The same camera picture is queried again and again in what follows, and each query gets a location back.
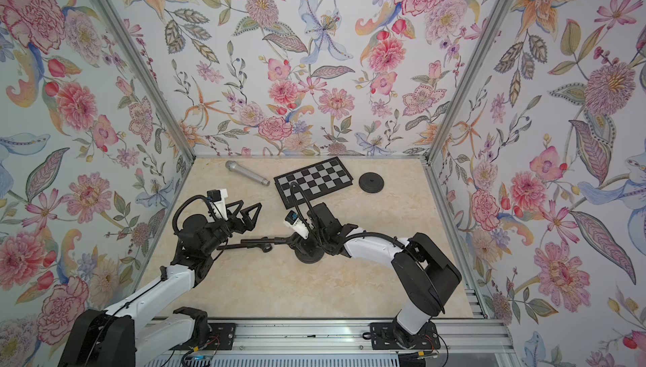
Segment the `black microphone stand pole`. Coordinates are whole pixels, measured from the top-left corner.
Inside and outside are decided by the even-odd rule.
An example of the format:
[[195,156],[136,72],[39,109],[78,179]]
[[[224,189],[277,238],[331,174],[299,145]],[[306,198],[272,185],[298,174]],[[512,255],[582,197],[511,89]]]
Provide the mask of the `black microphone stand pole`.
[[239,243],[220,245],[217,247],[218,251],[233,250],[233,249],[253,249],[259,248],[264,253],[271,252],[274,246],[278,245],[287,245],[289,247],[294,247],[296,243],[299,243],[299,239],[296,235],[291,237],[262,237],[256,239],[243,239]]

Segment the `black round stand base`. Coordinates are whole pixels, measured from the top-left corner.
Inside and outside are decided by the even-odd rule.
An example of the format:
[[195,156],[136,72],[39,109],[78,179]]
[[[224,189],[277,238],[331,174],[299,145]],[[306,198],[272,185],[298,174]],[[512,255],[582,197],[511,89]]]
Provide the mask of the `black round stand base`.
[[303,264],[315,264],[326,254],[323,248],[307,241],[297,243],[293,250],[296,258]]

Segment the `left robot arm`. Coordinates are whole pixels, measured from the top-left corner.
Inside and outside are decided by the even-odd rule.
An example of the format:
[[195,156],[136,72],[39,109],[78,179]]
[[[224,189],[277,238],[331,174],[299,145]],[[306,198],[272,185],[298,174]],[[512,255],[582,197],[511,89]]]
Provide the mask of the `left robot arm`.
[[217,250],[236,233],[257,225],[261,204],[226,204],[195,195],[173,215],[177,239],[170,264],[160,267],[156,279],[104,310],[88,310],[74,322],[61,366],[143,366],[176,348],[200,350],[214,335],[206,311],[183,306],[161,322],[155,319],[176,299],[189,293],[208,276]]

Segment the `silver handheld microphone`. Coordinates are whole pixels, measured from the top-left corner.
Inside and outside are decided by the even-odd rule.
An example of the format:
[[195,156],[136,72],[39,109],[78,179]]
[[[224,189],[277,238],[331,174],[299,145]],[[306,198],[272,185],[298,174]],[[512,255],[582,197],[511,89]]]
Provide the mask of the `silver handheld microphone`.
[[240,163],[238,163],[236,161],[227,161],[225,163],[225,167],[230,172],[242,175],[243,177],[248,178],[248,179],[252,180],[255,183],[258,183],[258,184],[263,185],[263,186],[269,186],[270,185],[270,182],[269,182],[269,180],[267,178],[265,178],[264,176],[262,176],[262,175],[260,175],[258,173],[255,173],[254,171],[252,171],[252,170],[250,170],[248,168],[245,168],[244,166],[242,166]]

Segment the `black white chessboard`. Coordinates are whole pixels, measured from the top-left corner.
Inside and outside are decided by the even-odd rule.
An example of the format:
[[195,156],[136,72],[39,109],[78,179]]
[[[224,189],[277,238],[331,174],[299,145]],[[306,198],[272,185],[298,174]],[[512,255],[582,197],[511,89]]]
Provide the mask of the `black white chessboard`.
[[329,158],[274,177],[274,184],[287,210],[306,200],[316,200],[353,185],[353,176],[341,159]]

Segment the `black round disc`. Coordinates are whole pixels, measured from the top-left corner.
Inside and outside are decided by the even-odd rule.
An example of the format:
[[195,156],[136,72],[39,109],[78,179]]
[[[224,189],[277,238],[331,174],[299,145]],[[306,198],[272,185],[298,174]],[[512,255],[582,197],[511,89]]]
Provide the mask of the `black round disc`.
[[385,188],[385,181],[378,173],[368,172],[360,176],[358,185],[366,193],[377,194]]

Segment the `aluminium front rail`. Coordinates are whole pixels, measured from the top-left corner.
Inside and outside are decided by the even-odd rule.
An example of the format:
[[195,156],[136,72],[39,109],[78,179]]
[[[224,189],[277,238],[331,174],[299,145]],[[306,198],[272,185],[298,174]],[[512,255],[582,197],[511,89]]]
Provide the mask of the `aluminium front rail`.
[[194,353],[168,344],[147,366],[518,366],[511,338],[496,320],[439,319],[416,349],[376,349],[376,321],[210,319],[215,337]]

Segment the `left aluminium corner post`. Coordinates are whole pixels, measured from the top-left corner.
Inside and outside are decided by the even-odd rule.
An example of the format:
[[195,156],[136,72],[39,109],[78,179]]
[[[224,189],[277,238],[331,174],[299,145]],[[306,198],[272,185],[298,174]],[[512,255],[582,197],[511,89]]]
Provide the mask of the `left aluminium corner post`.
[[144,89],[151,99],[152,105],[157,110],[162,121],[168,127],[168,132],[173,138],[176,148],[178,148],[178,151],[188,159],[190,164],[193,164],[196,159],[194,150],[189,146],[186,137],[180,129],[178,121],[173,116],[173,113],[169,108],[166,99],[164,99],[163,93],[159,89],[153,75],[142,60],[139,50],[136,47],[136,43],[131,38],[128,30],[126,30],[126,26],[112,1],[92,0],[92,2],[97,5],[97,11],[105,19],[108,29],[116,38],[119,46],[123,49],[124,56],[127,58],[132,72],[144,86]]

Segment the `aluminium corner post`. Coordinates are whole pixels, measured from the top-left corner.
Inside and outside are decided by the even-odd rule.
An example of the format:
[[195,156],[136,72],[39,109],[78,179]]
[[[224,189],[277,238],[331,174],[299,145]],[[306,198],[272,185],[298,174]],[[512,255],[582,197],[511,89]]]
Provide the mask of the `aluminium corner post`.
[[496,0],[496,3],[488,17],[489,21],[479,38],[479,41],[474,47],[473,54],[467,62],[463,71],[463,75],[459,80],[458,87],[455,90],[453,97],[446,104],[442,105],[445,111],[440,114],[439,129],[436,138],[430,148],[425,153],[423,163],[426,166],[431,166],[433,161],[440,156],[444,142],[447,139],[448,133],[452,127],[459,109],[467,98],[469,89],[471,88],[476,77],[483,72],[483,65],[486,61],[486,55],[491,47],[494,45],[497,32],[501,28],[504,18],[511,8],[512,0]]
[[193,164],[196,159],[194,150],[189,146],[186,137],[180,129],[178,121],[173,116],[173,113],[169,108],[166,99],[164,99],[163,93],[159,89],[153,75],[142,60],[139,50],[136,47],[136,43],[131,38],[128,30],[126,30],[126,26],[112,1],[92,0],[92,2],[97,5],[97,11],[105,19],[108,29],[116,38],[119,46],[123,49],[124,56],[127,58],[132,72],[144,86],[144,89],[151,99],[152,105],[157,110],[162,121],[168,127],[168,132],[173,138],[176,148],[178,148],[178,151],[188,159],[190,164]]

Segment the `right aluminium corner post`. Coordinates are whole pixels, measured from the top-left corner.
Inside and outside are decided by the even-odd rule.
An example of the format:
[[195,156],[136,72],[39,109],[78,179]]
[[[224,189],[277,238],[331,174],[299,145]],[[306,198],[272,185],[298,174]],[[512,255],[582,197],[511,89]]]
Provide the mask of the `right aluminium corner post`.
[[439,129],[436,138],[430,148],[425,153],[423,163],[426,166],[431,166],[433,161],[440,156],[444,142],[447,139],[448,133],[452,127],[459,109],[467,98],[469,89],[471,88],[476,77],[483,72],[483,65],[486,61],[486,55],[491,47],[494,45],[497,32],[501,28],[504,18],[511,8],[512,0],[496,0],[496,3],[488,17],[489,21],[479,38],[479,41],[474,47],[473,54],[467,62],[463,71],[463,75],[459,80],[458,87],[455,90],[453,97],[446,104],[442,105],[445,111],[440,114]]

